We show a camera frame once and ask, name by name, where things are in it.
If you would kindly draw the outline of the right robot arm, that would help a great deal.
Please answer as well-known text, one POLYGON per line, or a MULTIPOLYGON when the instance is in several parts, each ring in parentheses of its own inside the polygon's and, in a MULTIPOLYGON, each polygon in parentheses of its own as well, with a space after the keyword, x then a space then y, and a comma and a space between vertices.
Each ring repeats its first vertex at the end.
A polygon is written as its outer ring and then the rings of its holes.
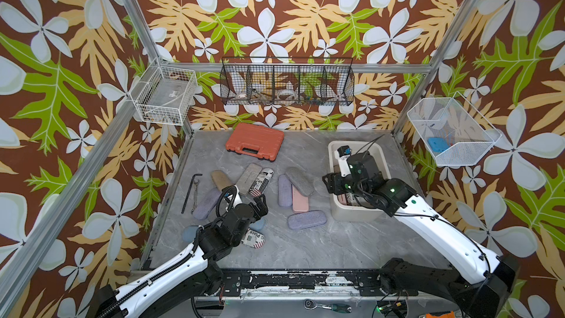
POLYGON ((450 263, 449 269, 389 260, 379 271, 384 292, 418 291, 455 303, 467 317, 496 317, 519 272, 512 256, 499 256, 472 240, 432 209, 406 182, 384 178, 369 145, 353 151, 331 143, 330 173, 322 180, 330 194, 351 195, 362 208, 380 211, 418 233, 450 263))

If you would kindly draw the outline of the pale purple glasses case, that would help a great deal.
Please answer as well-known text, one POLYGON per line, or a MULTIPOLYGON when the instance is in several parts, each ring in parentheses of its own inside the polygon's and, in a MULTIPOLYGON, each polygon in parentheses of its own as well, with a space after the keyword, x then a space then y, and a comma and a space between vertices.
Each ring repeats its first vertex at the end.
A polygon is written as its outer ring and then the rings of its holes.
POLYGON ((291 207, 293 204, 293 185, 286 175, 278 178, 278 205, 282 208, 291 207))

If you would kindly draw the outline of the small pink glasses case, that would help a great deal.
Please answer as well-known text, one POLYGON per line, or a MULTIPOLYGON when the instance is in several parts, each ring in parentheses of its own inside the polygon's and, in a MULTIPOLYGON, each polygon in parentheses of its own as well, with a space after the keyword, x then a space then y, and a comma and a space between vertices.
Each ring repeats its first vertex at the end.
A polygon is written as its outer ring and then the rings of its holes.
POLYGON ((295 186, 292 187, 292 209, 294 213, 305 213, 310 210, 309 198, 302 195, 295 186))

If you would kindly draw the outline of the cream plastic storage box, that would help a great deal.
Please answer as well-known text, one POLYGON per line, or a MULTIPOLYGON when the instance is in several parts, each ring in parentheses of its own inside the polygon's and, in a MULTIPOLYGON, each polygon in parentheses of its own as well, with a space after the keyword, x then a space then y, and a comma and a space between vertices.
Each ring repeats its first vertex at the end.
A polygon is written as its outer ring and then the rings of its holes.
MULTIPOLYGON (((331 141, 328 144, 330 172, 341 173, 338 165, 338 159, 336 157, 336 152, 339 147, 349 146, 352 150, 352 153, 356 153, 365 144, 367 144, 367 141, 331 141)), ((375 159, 376 165, 382 172, 384 178, 392 178, 387 161, 385 159, 385 154, 381 146, 379 146, 378 144, 373 144, 371 147, 369 147, 369 154, 375 159)), ((331 195, 331 214, 336 221, 372 222, 379 217, 386 216, 386 214, 382 210, 364 208, 362 206, 359 206, 359 204, 357 204, 354 200, 351 206, 342 204, 340 200, 345 200, 344 196, 336 196, 334 194, 331 195)))

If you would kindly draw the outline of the grey fabric glasses case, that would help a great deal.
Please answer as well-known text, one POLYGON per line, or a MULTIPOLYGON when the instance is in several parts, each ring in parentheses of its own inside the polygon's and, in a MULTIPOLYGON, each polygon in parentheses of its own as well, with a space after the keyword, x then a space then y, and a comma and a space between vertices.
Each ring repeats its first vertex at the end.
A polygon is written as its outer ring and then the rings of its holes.
POLYGON ((297 167, 288 167, 285 171, 285 175, 301 195, 310 197, 315 192, 313 181, 303 170, 297 167))

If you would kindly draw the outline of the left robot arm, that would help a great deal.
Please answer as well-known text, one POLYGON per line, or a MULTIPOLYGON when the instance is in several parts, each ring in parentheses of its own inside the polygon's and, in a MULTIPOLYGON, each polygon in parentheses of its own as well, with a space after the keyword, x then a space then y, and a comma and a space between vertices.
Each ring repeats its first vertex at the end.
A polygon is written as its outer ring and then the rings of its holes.
POLYGON ((183 251, 130 284, 118 289, 107 285, 94 293, 87 316, 159 317, 186 300, 216 294, 224 279, 217 261, 241 244, 252 223, 269 213, 263 194, 242 203, 237 188, 231 186, 220 198, 227 195, 226 212, 199 226, 194 241, 183 251))

